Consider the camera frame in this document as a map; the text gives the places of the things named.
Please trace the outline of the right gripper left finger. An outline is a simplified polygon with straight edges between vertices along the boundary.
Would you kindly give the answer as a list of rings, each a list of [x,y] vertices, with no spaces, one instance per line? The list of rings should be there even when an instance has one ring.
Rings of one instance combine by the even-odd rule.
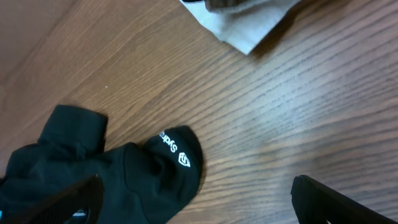
[[[97,176],[81,180],[39,204],[7,218],[5,224],[96,223],[104,198],[104,185]]]

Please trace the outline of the black t-shirt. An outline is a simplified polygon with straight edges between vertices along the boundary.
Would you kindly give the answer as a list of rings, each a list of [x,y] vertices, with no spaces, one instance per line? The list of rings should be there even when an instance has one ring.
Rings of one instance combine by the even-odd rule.
[[[144,145],[104,150],[107,117],[58,105],[39,139],[14,151],[1,179],[3,218],[97,175],[104,185],[100,223],[166,223],[196,196],[203,169],[188,126],[161,131]]]

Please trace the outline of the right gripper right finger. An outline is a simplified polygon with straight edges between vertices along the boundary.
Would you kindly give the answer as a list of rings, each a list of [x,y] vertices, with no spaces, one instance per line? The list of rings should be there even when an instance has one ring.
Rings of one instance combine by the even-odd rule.
[[[307,175],[294,178],[290,194],[300,224],[397,224]]]

